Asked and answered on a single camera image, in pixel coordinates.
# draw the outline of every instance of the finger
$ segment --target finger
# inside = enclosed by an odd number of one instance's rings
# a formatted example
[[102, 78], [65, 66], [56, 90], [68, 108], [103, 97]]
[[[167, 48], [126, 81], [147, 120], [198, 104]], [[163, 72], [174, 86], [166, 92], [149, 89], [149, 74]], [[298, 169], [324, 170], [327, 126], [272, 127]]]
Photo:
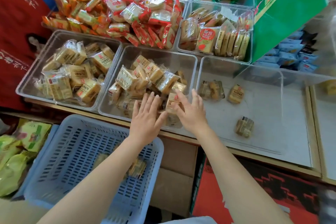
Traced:
[[199, 107], [198, 94], [196, 93], [196, 91], [194, 89], [192, 89], [191, 94], [192, 94], [191, 105], [195, 106], [195, 107]]
[[198, 96], [198, 106], [201, 110], [204, 110], [203, 99], [200, 97], [200, 95], [197, 96]]
[[175, 90], [178, 98], [180, 99], [181, 103], [184, 105], [184, 106], [187, 106], [189, 104], [188, 102], [188, 99], [186, 98], [185, 95], [183, 95], [183, 93], [179, 90]]
[[178, 103], [172, 103], [173, 109], [176, 112], [176, 115], [179, 117], [179, 119], [183, 118], [185, 115], [185, 112], [181, 109]]
[[133, 114], [132, 114], [132, 118], [136, 117], [139, 113], [139, 103], [138, 101], [136, 100], [134, 102], [134, 107], [133, 107]]
[[152, 105], [150, 106], [149, 112], [156, 115], [156, 112], [157, 112], [160, 104], [161, 104], [161, 99], [160, 99], [159, 95], [156, 95], [154, 100], [153, 100]]
[[155, 128], [160, 129], [162, 125], [164, 124], [165, 120], [167, 119], [167, 117], [168, 117], [168, 112], [164, 111], [163, 113], [161, 113], [155, 122]]
[[147, 99], [147, 103], [145, 105], [145, 109], [143, 110], [143, 112], [149, 112], [149, 109], [151, 108], [151, 105], [153, 103], [154, 100], [154, 92], [151, 92], [148, 99]]
[[148, 99], [148, 94], [145, 93], [143, 95], [143, 98], [142, 98], [142, 102], [141, 102], [141, 106], [140, 106], [140, 109], [139, 109], [139, 113], [143, 113], [144, 109], [145, 109], [145, 105], [147, 103], [147, 99]]

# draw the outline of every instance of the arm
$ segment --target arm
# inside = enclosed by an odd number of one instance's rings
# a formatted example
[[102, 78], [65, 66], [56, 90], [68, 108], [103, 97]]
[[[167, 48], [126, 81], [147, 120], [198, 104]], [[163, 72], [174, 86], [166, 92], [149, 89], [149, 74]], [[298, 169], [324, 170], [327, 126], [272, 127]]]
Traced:
[[204, 149], [234, 222], [292, 223], [209, 127], [203, 100], [196, 91], [192, 90], [191, 104], [181, 92], [177, 94], [184, 111], [178, 105], [174, 109], [183, 126], [196, 136]]
[[98, 224], [101, 223], [124, 174], [143, 147], [157, 136], [167, 117], [163, 112], [156, 120], [159, 96], [144, 95], [139, 109], [137, 101], [129, 136], [122, 144], [75, 188], [62, 198], [38, 224]]

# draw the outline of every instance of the left hand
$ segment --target left hand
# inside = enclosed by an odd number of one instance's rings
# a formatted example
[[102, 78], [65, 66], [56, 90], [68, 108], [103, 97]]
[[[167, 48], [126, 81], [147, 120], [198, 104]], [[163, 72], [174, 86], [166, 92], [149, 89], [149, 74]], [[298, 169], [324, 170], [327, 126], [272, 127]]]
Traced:
[[168, 116], [168, 113], [164, 111], [156, 120], [160, 102], [160, 97], [158, 95], [154, 96], [154, 92], [152, 92], [149, 96], [145, 93], [140, 108], [137, 100], [134, 103], [129, 137], [140, 140], [144, 146], [157, 137]]

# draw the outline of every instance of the white sleeve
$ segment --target white sleeve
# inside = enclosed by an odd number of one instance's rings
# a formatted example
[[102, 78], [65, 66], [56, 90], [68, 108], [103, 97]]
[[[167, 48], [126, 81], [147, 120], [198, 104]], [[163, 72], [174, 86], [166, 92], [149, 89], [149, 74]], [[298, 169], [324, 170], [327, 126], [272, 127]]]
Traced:
[[195, 217], [195, 218], [187, 218], [184, 220], [173, 220], [165, 222], [165, 224], [217, 224], [213, 218], [209, 216], [204, 217]]

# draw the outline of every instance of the hand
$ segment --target hand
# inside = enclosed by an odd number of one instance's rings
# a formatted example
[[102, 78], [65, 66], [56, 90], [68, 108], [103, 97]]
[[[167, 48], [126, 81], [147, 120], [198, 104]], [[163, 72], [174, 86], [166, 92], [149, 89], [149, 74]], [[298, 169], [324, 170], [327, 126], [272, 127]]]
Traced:
[[174, 104], [174, 110], [185, 129], [196, 135], [199, 130], [208, 126], [208, 121], [205, 117], [203, 99], [194, 89], [192, 89], [192, 103], [188, 102], [186, 96], [183, 95], [181, 91], [176, 90], [176, 93], [184, 107], [184, 111], [178, 104]]
[[164, 111], [156, 120], [160, 102], [160, 97], [158, 95], [154, 97], [154, 92], [152, 92], [149, 97], [147, 93], [144, 94], [140, 109], [138, 101], [136, 100], [134, 103], [129, 137], [140, 140], [144, 146], [151, 143], [157, 137], [160, 128], [168, 116], [168, 113]]

